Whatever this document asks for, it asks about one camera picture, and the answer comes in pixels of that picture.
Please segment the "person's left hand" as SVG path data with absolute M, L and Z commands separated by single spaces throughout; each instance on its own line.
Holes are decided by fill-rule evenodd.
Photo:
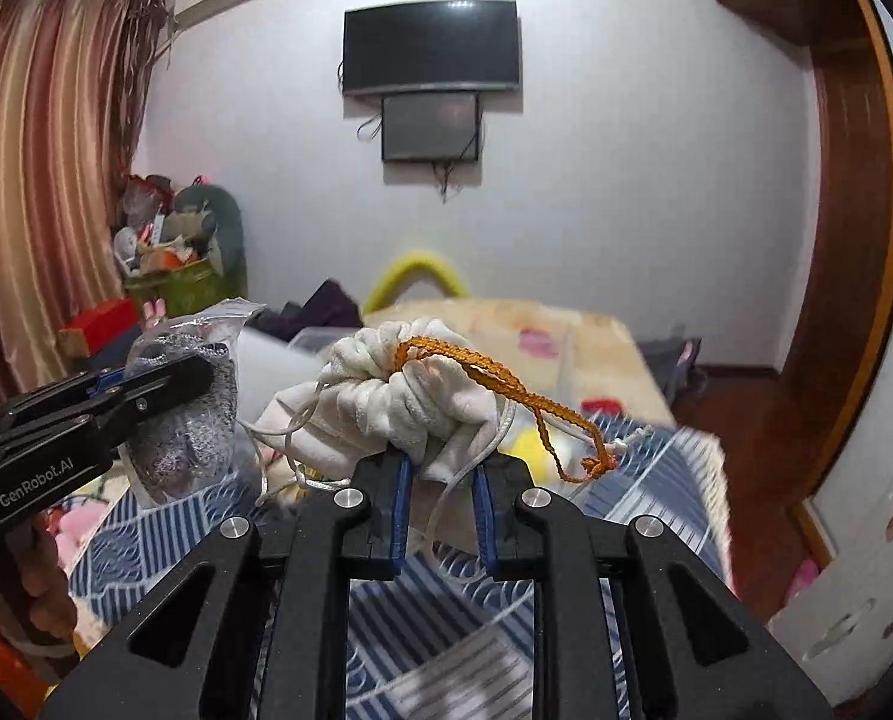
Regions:
M 9 551 L 19 571 L 26 616 L 33 628 L 54 639 L 69 639 L 76 628 L 76 605 L 59 564 L 58 545 L 42 515 L 19 528 Z

